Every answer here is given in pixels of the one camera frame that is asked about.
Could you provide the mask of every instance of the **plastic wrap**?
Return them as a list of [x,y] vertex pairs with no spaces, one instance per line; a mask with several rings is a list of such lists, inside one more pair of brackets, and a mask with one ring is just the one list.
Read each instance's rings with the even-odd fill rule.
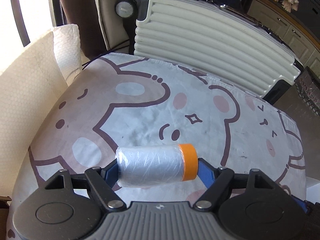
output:
[[118,185],[151,187],[183,180],[184,159],[179,145],[119,147]]

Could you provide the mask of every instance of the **metal screw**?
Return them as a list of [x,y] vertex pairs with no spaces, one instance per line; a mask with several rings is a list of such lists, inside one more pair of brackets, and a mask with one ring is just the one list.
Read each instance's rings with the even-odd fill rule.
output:
[[210,208],[212,206],[211,202],[207,200],[200,200],[196,203],[196,207],[200,209]]
[[121,200],[111,200],[108,202],[108,207],[110,208],[121,208],[124,203]]

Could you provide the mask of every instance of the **white cabinet door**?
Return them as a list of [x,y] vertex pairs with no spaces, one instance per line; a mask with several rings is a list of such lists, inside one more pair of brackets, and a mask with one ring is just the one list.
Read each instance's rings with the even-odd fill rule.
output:
[[289,22],[258,0],[252,1],[248,15],[256,18],[263,25],[278,34],[281,39],[284,37],[290,26]]
[[315,49],[310,58],[305,63],[320,78],[320,52]]
[[287,33],[283,37],[283,41],[290,46],[303,65],[315,50],[313,44],[304,36],[304,34],[292,25],[289,26]]

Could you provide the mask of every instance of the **white suitcase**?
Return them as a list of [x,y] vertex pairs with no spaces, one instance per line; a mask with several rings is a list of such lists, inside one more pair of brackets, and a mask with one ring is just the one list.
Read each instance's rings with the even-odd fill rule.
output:
[[137,56],[191,66],[275,103],[303,66],[249,16],[202,0],[139,0]]

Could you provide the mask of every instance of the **pink cheek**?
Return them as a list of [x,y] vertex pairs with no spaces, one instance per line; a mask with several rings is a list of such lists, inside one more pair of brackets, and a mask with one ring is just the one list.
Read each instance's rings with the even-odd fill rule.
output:
[[187,101],[188,99],[185,93],[178,93],[173,99],[173,107],[180,110],[186,106]]
[[275,148],[273,147],[272,143],[268,139],[266,142],[267,142],[267,148],[268,148],[270,155],[272,157],[276,156]]
[[197,200],[198,198],[201,197],[201,195],[205,192],[206,190],[205,189],[201,189],[201,190],[198,190],[198,191],[195,191],[193,193],[191,193],[186,201],[189,201],[190,202],[190,205],[192,206]]
[[215,96],[213,98],[213,103],[220,112],[227,113],[230,110],[229,103],[223,96]]
[[254,103],[251,97],[245,96],[245,102],[247,103],[247,105],[250,107],[252,111],[255,110]]

